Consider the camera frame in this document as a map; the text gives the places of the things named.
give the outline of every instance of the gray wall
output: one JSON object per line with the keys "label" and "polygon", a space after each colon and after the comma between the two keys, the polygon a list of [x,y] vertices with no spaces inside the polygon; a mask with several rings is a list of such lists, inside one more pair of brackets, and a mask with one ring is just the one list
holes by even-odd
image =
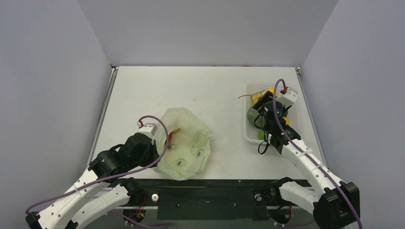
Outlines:
{"label": "gray wall", "polygon": [[331,169],[360,187],[364,228],[405,218],[405,1],[340,0],[302,66]]}
{"label": "gray wall", "polygon": [[0,3],[0,228],[85,167],[111,67],[75,0]]}
{"label": "gray wall", "polygon": [[338,0],[78,0],[113,65],[301,66]]}

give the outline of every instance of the white table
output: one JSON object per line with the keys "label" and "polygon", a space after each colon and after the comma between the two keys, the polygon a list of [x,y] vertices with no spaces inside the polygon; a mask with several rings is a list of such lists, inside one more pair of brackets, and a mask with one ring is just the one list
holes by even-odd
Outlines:
{"label": "white table", "polygon": [[[316,134],[294,68],[282,67],[146,67],[121,66],[99,129],[91,160],[103,150],[124,143],[144,115],[161,117],[167,108],[185,107],[212,130],[211,155],[194,179],[303,179],[298,170],[274,148],[264,155],[243,137],[244,100],[250,83],[274,84],[283,78],[298,90],[291,109],[298,121],[291,124],[323,163]],[[131,175],[164,178],[152,169]]]}

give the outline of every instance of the robotic arm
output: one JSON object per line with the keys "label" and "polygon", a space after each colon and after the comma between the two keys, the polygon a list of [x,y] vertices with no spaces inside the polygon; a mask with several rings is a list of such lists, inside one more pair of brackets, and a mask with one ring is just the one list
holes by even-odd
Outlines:
{"label": "robotic arm", "polygon": [[[119,184],[108,193],[89,202],[95,194],[115,181],[114,175],[126,173],[138,166],[145,167],[159,155],[152,140],[157,127],[143,125],[126,143],[99,153],[80,178],[52,205],[40,212],[31,212],[26,221],[31,229],[82,229],[110,210],[138,202],[142,189],[134,178],[120,179]],[[86,184],[104,179],[104,182]]]}
{"label": "robotic arm", "polygon": [[322,229],[342,228],[359,221],[360,193],[357,186],[352,182],[346,184],[330,172],[282,118],[282,114],[295,103],[297,91],[284,87],[278,93],[282,95],[276,98],[273,93],[266,92],[254,105],[264,117],[263,130],[268,136],[266,144],[291,161],[314,190],[285,177],[272,184],[272,198],[276,202],[286,200],[302,207],[314,216]]}

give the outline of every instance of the plastic bag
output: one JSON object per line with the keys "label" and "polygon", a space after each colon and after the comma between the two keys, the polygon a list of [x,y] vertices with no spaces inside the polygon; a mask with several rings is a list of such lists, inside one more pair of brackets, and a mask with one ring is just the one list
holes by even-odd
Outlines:
{"label": "plastic bag", "polygon": [[[187,180],[203,170],[210,155],[212,131],[186,108],[169,108],[161,118],[172,133],[168,150],[155,172],[174,180]],[[155,134],[158,154],[163,152],[166,135],[158,124]]]}

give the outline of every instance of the plastic container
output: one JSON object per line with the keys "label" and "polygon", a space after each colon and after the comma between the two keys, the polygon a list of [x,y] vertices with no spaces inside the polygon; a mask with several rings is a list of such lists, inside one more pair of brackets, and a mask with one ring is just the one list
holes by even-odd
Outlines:
{"label": "plastic container", "polygon": [[[277,91],[282,90],[283,86],[279,84],[280,86],[278,87]],[[249,84],[246,87],[246,93],[245,94],[253,94],[256,92],[260,92],[263,90],[267,90],[269,87],[274,87],[274,83],[253,83]],[[260,144],[263,142],[263,140],[259,140],[257,137],[257,134],[259,133],[259,129],[251,125],[248,120],[247,120],[247,110],[252,106],[251,105],[251,100],[249,96],[245,96],[240,98],[243,100],[244,103],[244,109],[243,109],[243,129],[244,129],[244,137],[245,139],[252,144]],[[290,121],[290,125],[293,127],[294,123],[297,123],[297,113],[295,112],[294,105],[288,110],[288,116],[287,118]]]}

